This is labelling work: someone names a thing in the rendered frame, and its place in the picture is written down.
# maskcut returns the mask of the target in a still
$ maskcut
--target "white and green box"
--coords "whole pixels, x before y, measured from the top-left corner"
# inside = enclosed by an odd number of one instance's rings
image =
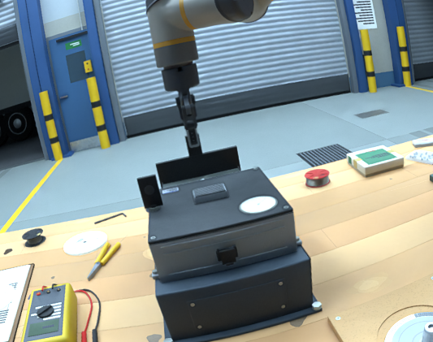
[[[401,155],[392,152],[385,145],[358,150],[347,154],[346,158],[348,163],[365,177],[402,168],[405,164],[405,159]]]

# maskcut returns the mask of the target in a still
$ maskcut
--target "tabletop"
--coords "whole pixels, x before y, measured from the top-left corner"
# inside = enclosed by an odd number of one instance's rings
[[[415,150],[411,142],[391,149],[404,156]],[[424,149],[433,151],[433,146]],[[233,342],[337,342],[329,316],[433,274],[432,165],[406,159],[403,168],[369,178],[346,160],[317,168],[329,170],[328,186],[306,187],[305,173],[310,169],[271,182],[294,209],[297,235],[311,257],[314,295],[323,303],[323,311],[232,337]],[[0,270],[34,263],[28,294],[43,285],[64,283],[75,290],[95,291],[102,302],[100,342],[163,341],[162,314],[150,277],[154,262],[147,241],[148,213],[144,208],[124,213],[126,217],[99,224],[94,223],[112,214],[41,227],[46,241],[36,248],[24,246],[25,230],[0,234]],[[120,250],[90,282],[86,278],[98,252],[79,257],[63,252],[66,240],[89,230],[105,232],[112,244],[121,242]],[[4,255],[6,249],[11,251]],[[77,298],[81,332],[89,302],[82,294]],[[26,301],[15,342],[21,339],[27,307]],[[93,316],[89,331],[95,322]]]

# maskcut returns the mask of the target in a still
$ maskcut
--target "yellow and black bollard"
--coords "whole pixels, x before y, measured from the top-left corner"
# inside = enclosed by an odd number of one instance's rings
[[[84,62],[84,71],[90,73],[93,71],[93,64],[90,60]],[[103,117],[101,98],[99,96],[99,89],[97,88],[96,77],[92,76],[86,79],[88,85],[89,99],[91,100],[91,106],[93,107],[94,121],[96,122],[97,134],[99,135],[99,141],[101,142],[101,148],[110,148],[110,138],[105,126],[105,119]]]
[[[373,65],[373,54],[371,53],[370,36],[368,30],[361,30],[362,49],[365,60],[366,79],[368,81],[368,90],[371,93],[377,91],[376,88],[376,77],[375,77],[375,65]]]
[[[411,87],[411,71],[409,70],[408,46],[406,45],[405,28],[403,26],[398,26],[396,28],[396,35],[398,36],[398,46],[400,47],[403,83],[406,87]]]
[[[54,160],[60,161],[63,159],[63,152],[61,150],[61,144],[59,143],[56,124],[54,123],[53,119],[53,111],[51,110],[50,105],[50,96],[48,95],[48,91],[40,92],[39,96],[41,110],[43,111],[43,115],[45,117],[46,130],[50,139],[51,149],[53,150]]]

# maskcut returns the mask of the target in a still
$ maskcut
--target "blue door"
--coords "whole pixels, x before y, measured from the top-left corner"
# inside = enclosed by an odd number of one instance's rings
[[[94,74],[85,73],[83,64],[85,60],[91,59],[88,33],[73,33],[50,40],[49,44],[58,99],[69,141],[96,136],[97,129],[86,85],[86,78]]]

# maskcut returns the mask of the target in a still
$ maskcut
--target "red object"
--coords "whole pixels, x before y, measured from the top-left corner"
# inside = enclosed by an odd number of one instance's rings
[[[315,169],[315,170],[306,172],[305,178],[307,180],[314,180],[317,182],[322,180],[323,182],[325,182],[325,178],[329,176],[329,173],[330,172],[328,170],[325,170],[325,169]],[[327,186],[329,183],[330,183],[330,180],[328,182],[326,182],[325,184],[316,185],[316,186],[310,186],[310,185],[308,185],[308,183],[306,183],[306,186],[311,187],[311,188],[317,188],[317,187]]]
[[[84,331],[81,332],[81,342],[87,342],[88,336],[86,335],[86,332],[88,330],[89,320],[91,319],[91,315],[93,313],[93,299],[91,299],[91,297],[85,290],[76,290],[75,292],[82,292],[86,294],[86,296],[89,299],[89,302],[91,303],[91,309],[89,310],[89,316],[88,316],[88,321],[86,322],[86,328],[84,329]]]

